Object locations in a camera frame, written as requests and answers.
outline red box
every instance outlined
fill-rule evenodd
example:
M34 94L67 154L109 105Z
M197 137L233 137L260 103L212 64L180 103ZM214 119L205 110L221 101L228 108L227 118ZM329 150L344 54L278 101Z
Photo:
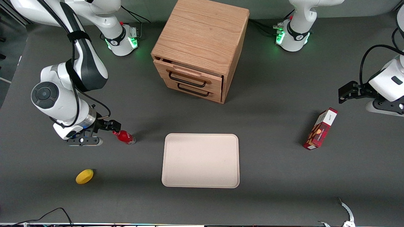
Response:
M337 116L338 111L329 108L328 110L322 112L320 116L317 118L316 123L314 124L313 129L309 134L309 138L307 138L303 147L307 150L313 150L317 147L321 147L324 138L327 136L328 130L331 127L332 122Z

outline red bottle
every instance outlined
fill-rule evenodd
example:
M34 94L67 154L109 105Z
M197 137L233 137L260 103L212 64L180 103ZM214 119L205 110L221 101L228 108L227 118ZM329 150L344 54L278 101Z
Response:
M127 145L133 145L133 144L136 143L135 138L125 130L121 130L121 131L118 131L118 132L117 131L112 131L112 133L114 135L116 135L116 137L120 141L126 143Z

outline open drawer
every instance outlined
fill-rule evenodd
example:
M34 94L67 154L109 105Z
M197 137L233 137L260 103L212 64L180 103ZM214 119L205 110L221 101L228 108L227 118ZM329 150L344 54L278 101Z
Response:
M197 90L217 95L220 95L222 92L222 77L174 65L161 59L155 59L153 62L160 77L165 81L171 80L174 83L185 85L184 87L187 88L196 88Z

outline floor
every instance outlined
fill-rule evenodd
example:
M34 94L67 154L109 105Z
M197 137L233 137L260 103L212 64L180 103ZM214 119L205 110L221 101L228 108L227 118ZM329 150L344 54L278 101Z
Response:
M25 47L27 31L5 11L0 10L0 17L0 36L6 38L5 42L0 42L0 53L6 56L6 59L0 60L0 77L12 81ZM0 108L9 86L9 83L0 80Z

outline green led light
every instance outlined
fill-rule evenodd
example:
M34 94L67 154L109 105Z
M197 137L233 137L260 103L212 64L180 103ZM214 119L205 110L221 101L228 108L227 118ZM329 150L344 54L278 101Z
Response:
M111 47L109 46L109 43L108 43L107 39L105 39L105 42L106 42L107 45L108 45L108 49L111 49Z
M128 40L129 40L130 44L132 45L132 47L135 49L137 47L137 38L128 37Z
M307 43L307 39L309 39L309 36L310 36L310 32L307 34L306 41L304 41L304 44Z
M285 32L284 31L282 31L281 34L278 35L278 37L276 38L276 42L278 44L281 44L282 41L283 41L283 37L285 37Z

